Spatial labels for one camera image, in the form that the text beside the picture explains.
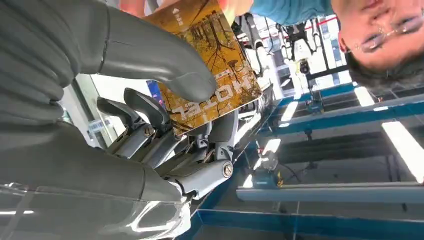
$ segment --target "book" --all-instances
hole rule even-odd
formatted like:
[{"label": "book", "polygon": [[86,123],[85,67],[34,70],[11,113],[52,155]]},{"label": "book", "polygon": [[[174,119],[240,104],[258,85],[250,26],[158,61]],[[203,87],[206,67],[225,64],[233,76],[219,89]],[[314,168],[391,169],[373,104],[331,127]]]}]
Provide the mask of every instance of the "book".
[{"label": "book", "polygon": [[180,0],[144,20],[188,42],[217,82],[215,94],[204,102],[184,100],[159,83],[176,135],[222,117],[261,96],[255,74],[216,0]]}]

